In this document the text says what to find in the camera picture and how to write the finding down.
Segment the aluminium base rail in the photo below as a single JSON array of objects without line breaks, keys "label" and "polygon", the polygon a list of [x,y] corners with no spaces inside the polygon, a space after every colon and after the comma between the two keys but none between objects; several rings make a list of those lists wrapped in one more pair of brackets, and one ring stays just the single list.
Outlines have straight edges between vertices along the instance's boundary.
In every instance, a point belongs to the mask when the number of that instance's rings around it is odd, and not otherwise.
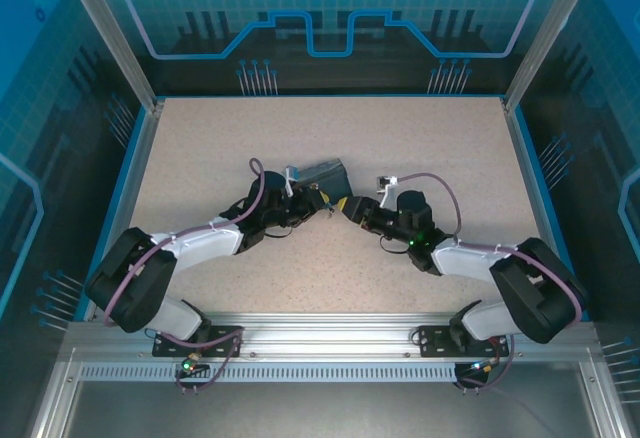
[{"label": "aluminium base rail", "polygon": [[[213,313],[215,325],[244,328],[245,362],[414,362],[410,334],[421,325],[446,325],[447,313]],[[147,362],[152,340],[98,319],[71,323],[57,359],[77,362]],[[579,323],[541,345],[515,336],[516,364],[602,362],[595,326]]]}]

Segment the grey metal base panel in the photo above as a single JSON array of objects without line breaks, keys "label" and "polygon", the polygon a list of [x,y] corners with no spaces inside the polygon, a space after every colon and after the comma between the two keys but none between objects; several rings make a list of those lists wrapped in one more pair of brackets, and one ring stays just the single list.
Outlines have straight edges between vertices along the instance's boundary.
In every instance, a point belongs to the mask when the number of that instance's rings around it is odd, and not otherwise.
[{"label": "grey metal base panel", "polygon": [[601,438],[573,371],[515,370],[499,389],[444,383],[88,382],[59,405],[55,438]]}]

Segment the aluminium frame post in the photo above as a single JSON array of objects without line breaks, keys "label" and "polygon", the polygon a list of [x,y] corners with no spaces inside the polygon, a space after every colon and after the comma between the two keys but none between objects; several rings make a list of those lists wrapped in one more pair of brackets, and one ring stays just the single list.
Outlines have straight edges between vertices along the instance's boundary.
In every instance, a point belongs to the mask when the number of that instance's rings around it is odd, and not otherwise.
[{"label": "aluminium frame post", "polygon": [[554,0],[504,98],[506,114],[514,114],[579,0]]},{"label": "aluminium frame post", "polygon": [[142,107],[159,117],[158,99],[106,0],[80,0]]}]

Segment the starry night tin box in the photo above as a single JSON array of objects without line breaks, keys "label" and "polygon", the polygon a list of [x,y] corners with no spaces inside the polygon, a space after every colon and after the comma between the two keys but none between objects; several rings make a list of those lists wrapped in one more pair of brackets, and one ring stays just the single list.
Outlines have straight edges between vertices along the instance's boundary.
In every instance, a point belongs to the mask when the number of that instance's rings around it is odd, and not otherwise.
[{"label": "starry night tin box", "polygon": [[317,185],[332,205],[353,195],[347,169],[339,158],[301,169],[298,183],[301,186]]}]

